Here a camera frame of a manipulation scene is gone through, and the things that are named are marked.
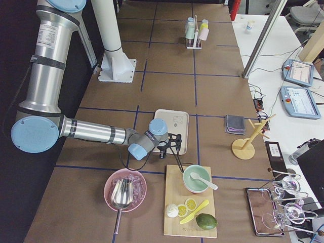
pink bowl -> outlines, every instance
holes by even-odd
[[[130,179],[133,182],[133,202],[123,210],[123,212],[129,212],[137,208],[144,201],[146,196],[146,181],[143,175],[138,171],[130,171],[125,168],[114,172],[105,184],[103,196],[108,206],[115,211],[117,211],[117,209],[111,204],[111,195],[116,182],[120,179]]]

wooden cutting board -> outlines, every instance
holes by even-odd
[[[211,168],[204,167],[211,175]],[[200,210],[197,214],[205,213],[215,216],[215,205],[213,190],[208,188],[203,193],[192,193],[188,191],[182,179],[182,173],[178,166],[167,166],[167,178],[166,178],[166,200],[165,200],[165,213],[164,213],[164,235],[173,236],[190,236],[190,237],[205,237],[205,238],[217,238],[217,228],[210,230],[203,230],[199,228],[194,218],[188,223],[180,224],[180,220],[184,218],[176,217],[169,218],[166,214],[166,207],[169,204],[184,204],[186,199],[193,198],[197,202],[197,205],[201,204],[205,199],[209,200],[208,206]]]

gray cloth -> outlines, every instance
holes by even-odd
[[[245,134],[245,122],[243,116],[225,115],[225,132],[232,134]]]

wooden mug tree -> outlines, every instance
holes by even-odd
[[[249,138],[243,138],[243,139],[237,139],[232,143],[232,151],[234,155],[240,159],[251,159],[254,154],[254,146],[252,144],[252,141],[258,136],[259,134],[263,137],[266,137],[269,139],[269,137],[265,136],[263,133],[261,133],[261,130],[266,125],[266,123],[272,119],[275,116],[272,115],[268,119],[262,120],[260,123],[252,123],[252,121],[249,119],[249,122],[251,126],[254,128],[254,132],[252,133],[251,137]]]

mint green bowl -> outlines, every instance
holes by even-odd
[[[191,172],[196,172],[200,175],[200,177],[204,178],[207,181],[211,181],[211,177],[204,167],[199,165],[191,165],[188,166],[183,173],[183,182],[185,187],[193,193],[201,193],[206,191],[208,186],[200,180],[192,179],[190,176]]]

